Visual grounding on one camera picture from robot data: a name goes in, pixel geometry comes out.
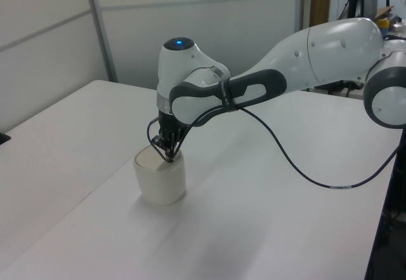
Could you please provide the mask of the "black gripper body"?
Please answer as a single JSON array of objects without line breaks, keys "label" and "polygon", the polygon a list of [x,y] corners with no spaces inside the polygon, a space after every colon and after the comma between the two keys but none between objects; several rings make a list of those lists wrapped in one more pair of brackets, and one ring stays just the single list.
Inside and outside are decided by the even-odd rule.
[{"label": "black gripper body", "polygon": [[176,134],[177,132],[183,133],[187,125],[178,121],[174,115],[166,114],[159,111],[159,133],[162,135]]}]

